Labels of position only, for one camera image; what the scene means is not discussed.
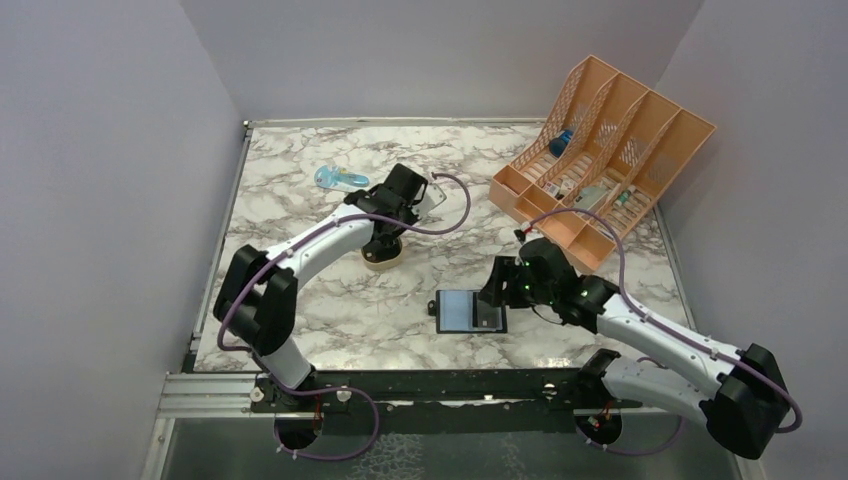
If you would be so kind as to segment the black credit card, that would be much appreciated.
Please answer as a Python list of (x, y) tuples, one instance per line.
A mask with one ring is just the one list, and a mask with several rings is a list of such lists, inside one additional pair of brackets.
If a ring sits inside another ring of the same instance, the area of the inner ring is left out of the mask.
[(473, 293), (471, 326), (475, 331), (494, 332), (503, 327), (503, 311), (479, 298), (479, 293)]

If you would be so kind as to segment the gold oval tray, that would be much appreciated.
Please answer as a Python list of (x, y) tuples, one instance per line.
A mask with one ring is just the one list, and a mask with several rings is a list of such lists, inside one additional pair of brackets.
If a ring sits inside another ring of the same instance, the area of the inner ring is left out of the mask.
[(364, 265), (372, 271), (396, 267), (403, 260), (404, 245), (401, 239), (391, 243), (371, 243), (360, 250)]

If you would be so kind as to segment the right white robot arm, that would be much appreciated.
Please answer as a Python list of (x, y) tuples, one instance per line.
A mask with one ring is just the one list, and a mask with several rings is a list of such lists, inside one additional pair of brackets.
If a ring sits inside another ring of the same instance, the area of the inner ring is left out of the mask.
[(579, 398), (600, 407), (631, 400), (703, 426), (723, 448), (760, 458), (791, 410), (774, 354), (710, 340), (634, 301), (618, 285), (580, 275), (558, 246), (537, 238), (516, 256), (498, 256), (480, 299), (511, 309), (547, 306), (564, 325), (618, 340), (657, 361), (647, 367), (597, 353), (577, 380)]

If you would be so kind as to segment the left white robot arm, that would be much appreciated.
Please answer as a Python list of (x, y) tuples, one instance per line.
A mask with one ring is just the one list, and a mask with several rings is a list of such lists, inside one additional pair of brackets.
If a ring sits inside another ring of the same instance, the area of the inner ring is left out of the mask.
[(224, 329), (244, 341), (277, 380), (276, 396), (298, 411), (313, 401), (314, 368), (292, 337), (299, 291), (349, 252), (371, 263), (402, 253), (401, 235), (420, 219), (428, 181), (401, 164), (368, 190), (348, 194), (326, 219), (267, 250), (245, 245), (233, 255), (214, 303)]

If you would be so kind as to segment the black card holder wallet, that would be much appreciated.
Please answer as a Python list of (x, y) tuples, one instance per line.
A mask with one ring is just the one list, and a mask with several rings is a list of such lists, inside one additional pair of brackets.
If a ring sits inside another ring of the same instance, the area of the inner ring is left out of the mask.
[(427, 305), (427, 314), (435, 319), (438, 334), (505, 334), (508, 332), (506, 308), (500, 331), (475, 331), (471, 326), (473, 290), (437, 290)]

